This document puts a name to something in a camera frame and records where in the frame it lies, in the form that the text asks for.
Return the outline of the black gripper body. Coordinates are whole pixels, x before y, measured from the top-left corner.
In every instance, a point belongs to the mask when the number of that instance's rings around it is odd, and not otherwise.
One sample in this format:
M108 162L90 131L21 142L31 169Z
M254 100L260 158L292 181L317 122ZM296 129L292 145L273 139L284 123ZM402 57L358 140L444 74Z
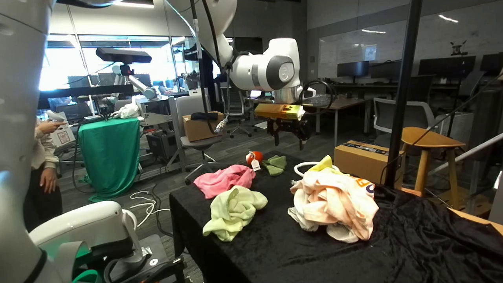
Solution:
M299 139L299 147L312 137L312 131L307 122L295 122L295 120L270 120L268 133L274 137L274 144L281 145L281 134L292 133Z

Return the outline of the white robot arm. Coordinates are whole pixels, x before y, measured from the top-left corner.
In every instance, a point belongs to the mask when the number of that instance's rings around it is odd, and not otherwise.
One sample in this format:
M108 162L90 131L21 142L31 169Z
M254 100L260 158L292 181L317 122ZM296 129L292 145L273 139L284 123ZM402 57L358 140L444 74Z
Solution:
M301 56L295 38L274 38L263 54L237 54L227 30L238 12L238 0L167 0L197 40L197 51L227 73L244 92L273 92L274 103L260 103L255 117L268 122L268 133L281 144L281 133L292 133L299 147L312 137L299 100L307 87L301 81Z

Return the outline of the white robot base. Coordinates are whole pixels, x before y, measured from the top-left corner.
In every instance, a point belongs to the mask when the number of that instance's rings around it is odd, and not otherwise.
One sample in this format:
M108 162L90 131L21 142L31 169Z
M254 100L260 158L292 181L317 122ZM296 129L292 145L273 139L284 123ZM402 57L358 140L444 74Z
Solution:
M40 74L56 4L106 8L114 0L0 0L0 282L160 283L185 280L185 263L166 260L136 235L130 211L100 202L29 232Z

